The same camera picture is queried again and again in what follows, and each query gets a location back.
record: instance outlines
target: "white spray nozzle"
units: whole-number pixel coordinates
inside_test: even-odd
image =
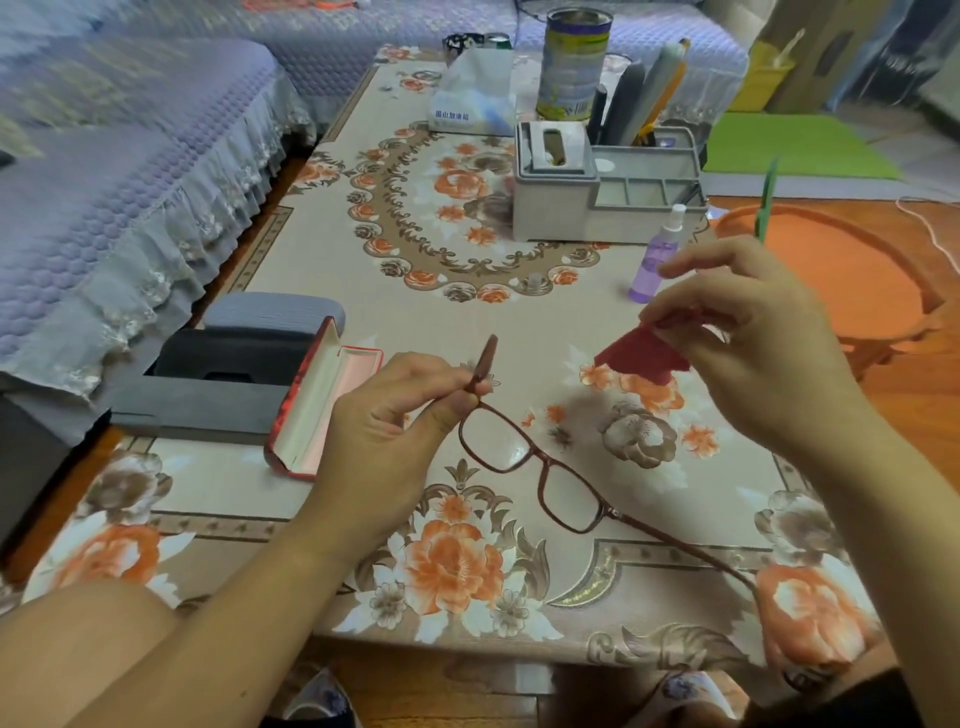
[[[686,215],[686,205],[673,205],[670,210],[670,216],[667,217],[663,229],[671,232],[678,232],[684,228],[684,216]]]

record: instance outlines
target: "red cleaning cloth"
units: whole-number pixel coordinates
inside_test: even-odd
[[[618,374],[639,375],[658,386],[666,386],[674,372],[689,372],[690,362],[664,343],[645,326],[639,326],[614,341],[593,358]]]

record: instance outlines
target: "coffee table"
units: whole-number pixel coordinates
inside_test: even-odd
[[[523,88],[529,63],[517,67]],[[514,242],[512,140],[434,134],[422,121],[443,69],[417,49],[383,49],[225,291],[335,299],[348,315],[345,343],[388,355],[433,352],[469,366],[496,333],[490,404],[616,508],[750,574],[780,648],[807,668],[795,677],[855,659],[879,624],[816,495],[735,433],[695,374],[657,386],[593,366],[636,325],[625,290],[642,249]],[[467,437],[488,459],[524,447],[479,417]],[[537,463],[492,473],[448,438],[411,520],[357,566],[317,631],[543,661],[725,669],[755,694],[770,684],[742,586],[620,522],[587,535],[558,526],[538,501]],[[554,507],[575,517],[564,487]],[[126,559],[118,575],[189,608],[284,527],[308,488],[272,473],[259,448],[128,440],[27,598],[115,542]],[[460,578],[439,583],[437,569]]]

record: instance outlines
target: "tissue box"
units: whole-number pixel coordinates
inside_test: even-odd
[[[341,346],[333,317],[326,317],[264,446],[270,466],[279,473],[313,480],[324,453],[333,403],[376,374],[382,363],[380,349]]]
[[[430,97],[432,132],[513,136],[516,96],[510,93],[514,54],[507,48],[468,48],[444,72]]]

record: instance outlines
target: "green clip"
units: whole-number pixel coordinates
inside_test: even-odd
[[[778,164],[780,164],[779,157],[773,160],[770,164],[770,169],[767,170],[766,179],[763,180],[763,196],[760,198],[760,209],[756,211],[754,237],[761,243],[767,239],[767,227],[770,225],[770,210],[774,206],[774,189],[777,187]]]

